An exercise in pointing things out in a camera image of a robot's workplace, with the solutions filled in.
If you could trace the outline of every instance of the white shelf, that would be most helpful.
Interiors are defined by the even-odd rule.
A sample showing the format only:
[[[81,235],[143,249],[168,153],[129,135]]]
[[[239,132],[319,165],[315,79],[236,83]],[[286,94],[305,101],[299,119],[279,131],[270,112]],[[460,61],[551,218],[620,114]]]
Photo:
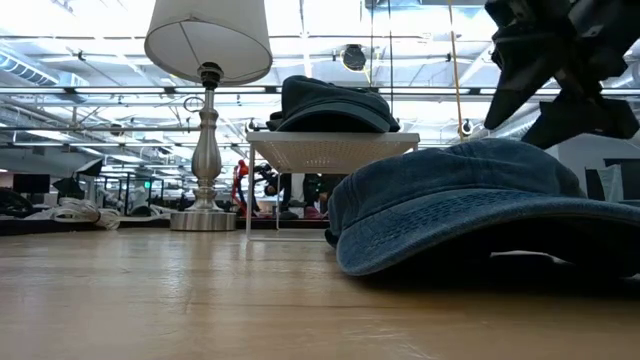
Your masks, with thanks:
[[[280,173],[351,174],[415,149],[420,135],[251,132],[247,141]]]

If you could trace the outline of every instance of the denim cap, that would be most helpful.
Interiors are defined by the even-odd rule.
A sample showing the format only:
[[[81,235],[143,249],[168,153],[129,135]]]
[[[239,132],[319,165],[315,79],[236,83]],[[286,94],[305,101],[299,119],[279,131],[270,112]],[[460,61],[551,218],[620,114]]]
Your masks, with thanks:
[[[400,130],[389,104],[377,93],[348,89],[305,76],[282,84],[283,122],[278,131],[372,132]]]
[[[327,241],[354,276],[445,247],[451,259],[519,250],[615,276],[640,272],[640,209],[586,199],[571,170],[517,141],[483,139],[365,166],[338,185],[329,214]]]

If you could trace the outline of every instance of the ceiling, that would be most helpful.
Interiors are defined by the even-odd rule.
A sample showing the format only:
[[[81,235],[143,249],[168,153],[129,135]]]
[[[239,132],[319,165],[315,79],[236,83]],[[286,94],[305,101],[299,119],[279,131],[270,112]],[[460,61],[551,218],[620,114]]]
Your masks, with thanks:
[[[394,116],[402,131],[417,132],[423,144],[450,143],[457,135],[458,106],[454,63],[451,61],[451,24],[447,1],[394,0],[389,16],[387,1],[371,11],[371,0],[265,0],[273,68],[263,79],[248,86],[278,87],[292,75],[307,75],[336,85],[387,89],[446,88],[443,94],[416,96],[396,94]],[[456,1],[453,8],[456,50],[461,87],[494,88],[499,69],[490,60],[491,36],[496,26],[483,9],[483,0]],[[144,37],[154,0],[7,0],[0,10],[0,56],[26,64],[61,87],[172,87],[193,86],[159,69],[144,53]],[[341,62],[349,44],[362,47],[367,69],[353,72]],[[629,63],[640,54],[638,44],[627,54]],[[632,76],[614,79],[605,85],[636,87]],[[33,87],[7,71],[0,71],[0,86]],[[234,93],[216,96],[220,113],[217,136],[224,144],[223,162],[233,165],[243,156],[244,135],[251,122],[264,126],[269,114],[280,110],[277,93]],[[119,154],[136,156],[143,164],[187,165],[197,132],[198,94],[90,94],[81,100],[55,95],[0,95],[0,124],[62,128],[81,126],[86,131],[0,132],[1,142],[60,143],[179,143],[182,147],[157,148],[82,147],[88,156]],[[463,96],[462,117],[481,124],[490,96]],[[530,113],[534,104],[521,113]],[[162,127],[172,131],[127,132],[114,136],[92,132],[92,128]],[[68,136],[70,139],[56,139]],[[113,159],[115,164],[122,161]]]

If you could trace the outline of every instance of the white cable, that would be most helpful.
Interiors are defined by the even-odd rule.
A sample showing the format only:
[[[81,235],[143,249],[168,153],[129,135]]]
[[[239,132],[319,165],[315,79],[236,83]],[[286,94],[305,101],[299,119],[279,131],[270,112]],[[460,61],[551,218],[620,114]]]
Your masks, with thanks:
[[[120,226],[120,213],[112,209],[98,209],[88,200],[73,198],[60,199],[60,206],[33,214],[25,220],[54,220],[61,223],[94,223],[107,230]]]

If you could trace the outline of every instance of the cap brim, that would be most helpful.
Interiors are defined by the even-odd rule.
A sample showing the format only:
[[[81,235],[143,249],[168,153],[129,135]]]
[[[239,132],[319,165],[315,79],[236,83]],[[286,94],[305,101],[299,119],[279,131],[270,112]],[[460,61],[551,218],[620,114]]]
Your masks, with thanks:
[[[507,234],[506,242],[502,240],[500,249],[489,250],[546,252],[578,265],[580,260],[588,259],[585,262],[593,264],[591,260],[600,259],[602,261],[596,262],[602,266],[603,272],[619,276],[640,273],[639,208],[491,189],[452,190],[427,195],[361,219],[340,235],[338,263],[349,275],[369,275],[439,245],[454,243],[456,239],[471,237],[476,245],[478,242],[490,242],[492,239],[487,236],[474,238],[470,235],[483,229],[499,229],[509,223],[532,220],[566,224],[576,230],[575,236],[566,236],[566,233],[563,236],[554,228],[540,229],[546,234],[533,239],[529,236],[524,242],[526,246],[522,247],[540,245],[541,250],[518,248],[523,244],[521,238],[530,234],[513,231]]]
[[[339,117],[339,121],[332,121],[332,116]],[[348,129],[352,126],[345,124],[345,119],[351,119],[357,122],[359,127],[373,133],[386,133],[391,127],[385,119],[371,110],[353,104],[334,102],[310,106],[300,111],[285,119],[278,131],[351,132]]]

